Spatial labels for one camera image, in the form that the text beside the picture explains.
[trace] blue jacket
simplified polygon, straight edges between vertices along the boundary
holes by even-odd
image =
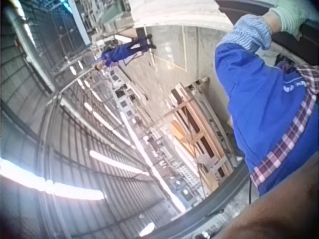
[[[124,44],[117,46],[113,50],[102,52],[101,58],[106,61],[106,64],[108,66],[108,63],[118,62],[129,57],[130,55],[130,50]]]
[[[271,32],[260,17],[247,15],[217,46],[217,76],[229,96],[238,147],[250,172],[276,146],[296,116],[305,97],[298,72],[267,66],[255,54],[271,44]],[[283,164],[258,188],[265,194],[300,168],[318,150],[318,106]]]

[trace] worker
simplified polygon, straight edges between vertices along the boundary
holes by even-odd
[[[132,56],[138,52],[146,52],[150,48],[156,49],[156,47],[152,44],[142,45],[143,43],[147,43],[147,39],[151,39],[152,35],[149,34],[145,37],[140,37],[132,42],[125,43],[123,45],[117,46],[115,49],[107,49],[102,52],[101,60],[94,66],[97,71],[100,71],[104,65],[107,67],[113,67],[118,64],[120,60],[124,60],[129,56]],[[133,48],[136,44],[140,44],[139,47]]]
[[[318,239],[316,153],[278,187],[257,199],[214,239]]]
[[[268,66],[256,54],[271,36],[299,28],[318,12],[308,0],[279,0],[263,16],[242,16],[217,45],[217,77],[229,97],[238,147],[262,196],[299,169],[318,150],[319,67]]]

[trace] plaid shirt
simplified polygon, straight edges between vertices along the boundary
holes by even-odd
[[[254,168],[251,179],[256,187],[261,185],[279,168],[287,155],[293,150],[305,130],[309,116],[313,112],[317,94],[319,94],[319,66],[299,65],[295,66],[295,68],[305,79],[307,85],[306,96],[288,131],[283,135],[276,147],[268,153],[266,158]]]

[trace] steel beam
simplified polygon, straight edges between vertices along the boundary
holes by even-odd
[[[58,89],[58,85],[53,80],[49,71],[45,68],[45,66],[41,62],[41,59],[38,56],[34,45],[32,44],[29,36],[27,35],[25,31],[21,17],[18,15],[16,10],[12,6],[6,6],[4,9],[4,12],[9,22],[12,24],[16,32],[16,35],[19,38],[26,54],[30,57],[34,68],[37,70],[37,72],[42,77],[42,79],[47,84],[47,86],[50,88],[50,90],[52,92],[55,92]],[[138,164],[145,166],[145,164],[141,163],[138,159],[131,156],[122,148],[118,147],[112,140],[110,140],[106,135],[104,135],[100,130],[98,130],[96,126],[92,122],[90,122],[85,115],[83,115],[82,113],[78,111],[77,106],[67,96],[62,97],[61,103],[89,130],[91,130],[94,134],[100,137],[105,143],[110,145],[111,148],[113,148],[115,151],[125,156],[126,158],[132,159]]]

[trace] hand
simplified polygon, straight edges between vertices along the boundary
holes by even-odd
[[[277,6],[270,9],[281,21],[281,31],[292,34],[297,40],[301,37],[300,26],[309,17],[318,13],[309,0],[278,0]]]

